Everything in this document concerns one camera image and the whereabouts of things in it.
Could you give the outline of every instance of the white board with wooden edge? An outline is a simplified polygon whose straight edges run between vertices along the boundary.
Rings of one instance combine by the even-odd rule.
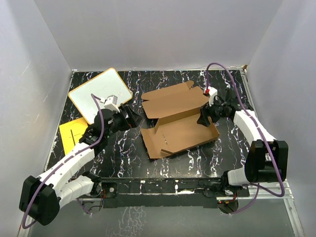
[[[118,98],[118,106],[126,103],[133,97],[133,93],[128,89],[114,68],[109,68],[93,79],[78,86],[76,89],[70,91],[68,96],[89,124],[93,124],[94,117],[98,112],[91,94],[100,98],[115,95]]]

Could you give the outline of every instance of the marble surface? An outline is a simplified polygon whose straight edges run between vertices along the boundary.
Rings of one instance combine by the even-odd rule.
[[[72,76],[70,90],[92,79],[101,72],[78,72]],[[212,70],[210,85],[225,97],[225,89],[232,86],[228,75],[221,70]],[[231,70],[237,86],[240,87],[242,100],[247,101],[246,90],[239,70]],[[131,71],[119,72],[133,98],[128,104],[144,119],[142,128],[154,126],[154,120],[147,119],[142,107],[142,93],[175,85],[188,80],[194,86],[205,88],[204,71]],[[82,117],[69,98],[67,98],[60,124]],[[101,177],[134,178],[186,178],[186,177],[220,177],[225,170],[243,166],[248,154],[248,144],[242,132],[229,119],[220,119],[216,123],[220,132],[217,141],[189,149],[163,159],[149,159],[142,139],[140,128],[118,132],[108,140],[107,147],[91,162],[87,163],[77,174],[90,170]],[[58,130],[47,169],[51,168],[64,156],[64,149]]]

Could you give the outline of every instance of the table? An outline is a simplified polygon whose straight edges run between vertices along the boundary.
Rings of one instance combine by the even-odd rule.
[[[248,100],[241,71],[230,70],[240,88],[243,102]],[[101,72],[75,72],[70,90],[94,78]],[[142,93],[182,83],[194,81],[194,86],[205,88],[205,72],[192,71],[131,71],[118,73],[133,98],[128,104],[143,117],[142,128],[153,127],[155,121],[147,119],[142,107]],[[210,85],[225,98],[226,88],[231,87],[229,77],[223,70],[209,71]],[[60,124],[82,117],[69,98],[61,116]],[[108,139],[107,147],[77,174],[90,170],[101,177],[133,178],[188,178],[220,177],[224,171],[242,167],[248,154],[247,141],[234,123],[222,118],[216,123],[220,132],[217,141],[175,154],[163,159],[149,159],[140,127],[126,132],[118,132]],[[59,130],[57,131],[47,169],[64,156]]]

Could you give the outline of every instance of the open cardboard box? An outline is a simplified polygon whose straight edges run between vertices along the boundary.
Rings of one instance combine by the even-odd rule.
[[[219,137],[213,123],[210,127],[197,124],[208,97],[198,86],[191,88],[193,84],[187,81],[142,95],[147,117],[158,119],[155,127],[141,129],[150,158],[167,157]]]

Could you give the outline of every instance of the yellow folder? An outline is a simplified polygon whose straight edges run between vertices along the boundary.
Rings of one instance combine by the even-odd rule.
[[[84,118],[78,118],[59,126],[65,155],[71,152],[71,150],[75,147],[75,144],[82,137],[87,127],[88,124]]]

